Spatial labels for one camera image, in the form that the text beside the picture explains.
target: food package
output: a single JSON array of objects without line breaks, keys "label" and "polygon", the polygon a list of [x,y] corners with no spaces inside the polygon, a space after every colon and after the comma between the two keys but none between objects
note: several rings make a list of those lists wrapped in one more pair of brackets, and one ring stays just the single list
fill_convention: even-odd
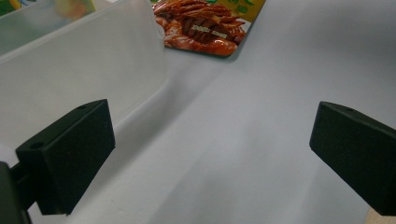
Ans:
[{"label": "food package", "polygon": [[265,0],[160,0],[156,22],[168,48],[231,55],[241,44]]}]

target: plastic container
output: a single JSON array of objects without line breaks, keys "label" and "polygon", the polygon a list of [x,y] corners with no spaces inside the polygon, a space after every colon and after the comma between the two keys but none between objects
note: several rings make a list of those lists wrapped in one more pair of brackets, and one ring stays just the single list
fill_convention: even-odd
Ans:
[{"label": "plastic container", "polygon": [[3,147],[14,150],[94,100],[108,100],[117,124],[165,82],[163,34],[149,3],[94,3],[96,11],[77,21],[62,21],[53,1],[0,18]]}]

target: white table surface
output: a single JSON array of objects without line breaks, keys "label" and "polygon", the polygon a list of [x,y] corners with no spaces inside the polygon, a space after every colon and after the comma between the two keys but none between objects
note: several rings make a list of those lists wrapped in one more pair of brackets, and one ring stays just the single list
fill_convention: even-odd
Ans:
[{"label": "white table surface", "polygon": [[34,223],[364,223],[308,143],[320,101],[396,127],[396,1],[268,0],[233,56],[165,56],[73,214]]}]

